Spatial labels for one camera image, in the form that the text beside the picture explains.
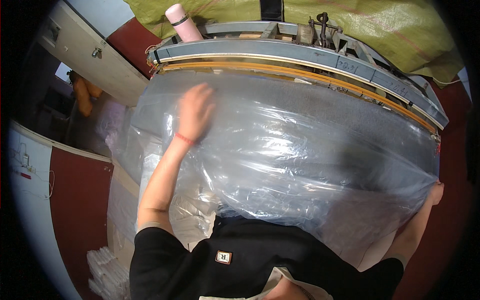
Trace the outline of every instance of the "red string bracelet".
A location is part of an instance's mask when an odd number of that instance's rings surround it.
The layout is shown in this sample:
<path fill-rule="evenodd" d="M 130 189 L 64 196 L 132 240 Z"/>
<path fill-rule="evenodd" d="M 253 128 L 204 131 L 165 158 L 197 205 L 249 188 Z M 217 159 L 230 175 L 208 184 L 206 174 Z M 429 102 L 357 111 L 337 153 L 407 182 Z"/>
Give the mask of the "red string bracelet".
<path fill-rule="evenodd" d="M 189 138 L 184 137 L 183 135 L 181 135 L 181 134 L 178 133 L 178 132 L 175 133 L 175 136 L 178 137 L 178 138 L 180 138 L 180 139 L 182 139 L 183 141 L 185 141 L 187 144 L 189 144 L 189 145 L 191 145 L 191 146 L 195 146 L 195 144 L 196 144 L 194 141 L 192 141 L 192 140 L 189 139 Z"/>

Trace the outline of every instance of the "pink thermos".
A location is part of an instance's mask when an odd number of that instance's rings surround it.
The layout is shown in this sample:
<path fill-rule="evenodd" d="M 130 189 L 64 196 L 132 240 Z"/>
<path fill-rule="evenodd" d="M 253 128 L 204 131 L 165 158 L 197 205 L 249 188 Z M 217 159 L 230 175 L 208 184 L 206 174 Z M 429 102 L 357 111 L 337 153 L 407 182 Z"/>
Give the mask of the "pink thermos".
<path fill-rule="evenodd" d="M 170 6 L 165 12 L 165 16 L 172 24 L 173 28 L 179 34 L 183 42 L 192 42 L 203 40 L 200 31 L 192 21 L 192 18 L 187 14 L 181 4 L 174 4 Z"/>

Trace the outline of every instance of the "black t-shirt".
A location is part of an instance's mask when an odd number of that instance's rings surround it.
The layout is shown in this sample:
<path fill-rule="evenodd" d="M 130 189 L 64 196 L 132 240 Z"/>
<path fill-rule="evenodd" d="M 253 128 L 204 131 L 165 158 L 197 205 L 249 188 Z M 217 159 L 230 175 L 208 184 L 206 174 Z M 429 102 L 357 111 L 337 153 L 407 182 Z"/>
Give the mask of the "black t-shirt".
<path fill-rule="evenodd" d="M 137 233 L 130 266 L 133 300 L 248 298 L 260 294 L 274 267 L 323 288 L 334 300 L 389 299 L 403 275 L 396 258 L 359 272 L 309 233 L 293 226 L 241 219 L 216 226 L 190 253 L 170 233 Z M 229 264 L 216 261 L 229 252 Z"/>

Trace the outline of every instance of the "hand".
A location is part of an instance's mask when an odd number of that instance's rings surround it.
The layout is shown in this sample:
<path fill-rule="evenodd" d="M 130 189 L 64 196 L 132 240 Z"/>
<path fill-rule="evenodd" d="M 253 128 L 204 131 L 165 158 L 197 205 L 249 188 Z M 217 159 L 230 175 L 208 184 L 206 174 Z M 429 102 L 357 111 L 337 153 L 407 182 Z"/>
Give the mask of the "hand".
<path fill-rule="evenodd" d="M 213 89 L 204 83 L 183 95 L 179 101 L 179 134 L 194 142 L 202 136 L 215 110 L 215 104 L 209 99 L 212 93 Z"/>
<path fill-rule="evenodd" d="M 444 186 L 445 184 L 441 183 L 440 180 L 437 180 L 437 182 L 430 189 L 430 193 L 427 196 L 427 201 L 431 201 L 432 205 L 439 204 L 444 194 Z"/>

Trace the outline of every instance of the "shirt logo patch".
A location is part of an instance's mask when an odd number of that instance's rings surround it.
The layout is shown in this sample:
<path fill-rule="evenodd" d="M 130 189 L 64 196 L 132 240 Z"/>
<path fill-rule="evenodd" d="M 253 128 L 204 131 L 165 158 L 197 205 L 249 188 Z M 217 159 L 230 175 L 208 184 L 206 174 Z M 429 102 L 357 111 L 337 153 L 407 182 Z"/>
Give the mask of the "shirt logo patch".
<path fill-rule="evenodd" d="M 215 258 L 216 262 L 219 262 L 221 264 L 230 264 L 231 260 L 232 260 L 232 253 L 223 252 L 220 250 L 216 252 L 216 258 Z"/>

